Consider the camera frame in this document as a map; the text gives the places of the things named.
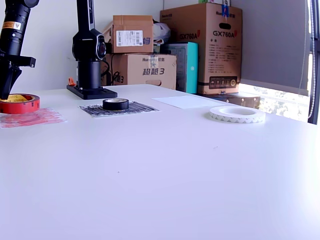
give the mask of orange clip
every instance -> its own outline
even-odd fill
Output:
[[[69,77],[68,85],[69,85],[69,86],[72,86],[72,87],[75,87],[75,86],[76,86],[75,81],[74,81],[74,79],[73,79],[72,77]]]

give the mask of red tape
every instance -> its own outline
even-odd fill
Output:
[[[40,97],[31,94],[15,93],[22,95],[27,101],[5,102],[0,100],[0,113],[2,114],[25,114],[37,111],[40,108]]]

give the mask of white wall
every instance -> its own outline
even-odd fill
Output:
[[[164,9],[172,9],[197,4],[198,2],[198,0],[164,0]]]
[[[23,56],[36,58],[35,68],[22,67],[12,92],[65,88],[76,77],[72,38],[78,32],[76,0],[40,0],[31,9],[22,46]],[[152,15],[159,20],[163,0],[94,0],[95,27],[102,31],[113,15]],[[0,21],[5,17],[0,0]]]

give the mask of yellow label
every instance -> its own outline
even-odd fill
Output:
[[[6,102],[6,103],[23,103],[23,102],[27,102],[28,100],[20,95],[20,94],[14,94],[14,95],[9,95],[7,100],[1,100],[2,102]]]
[[[5,21],[3,23],[2,29],[21,29],[21,23],[17,21]]]
[[[15,25],[14,21],[5,21],[3,23],[2,29],[13,29]]]

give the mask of double-sided tape roll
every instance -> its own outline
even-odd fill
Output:
[[[0,99],[0,113],[25,114],[40,108],[40,97],[31,94],[10,94],[7,100]]]
[[[210,116],[214,120],[227,123],[253,124],[266,120],[266,113],[243,106],[218,106],[210,109]]]
[[[120,111],[129,109],[129,100],[124,98],[109,98],[103,100],[103,109],[109,111]]]

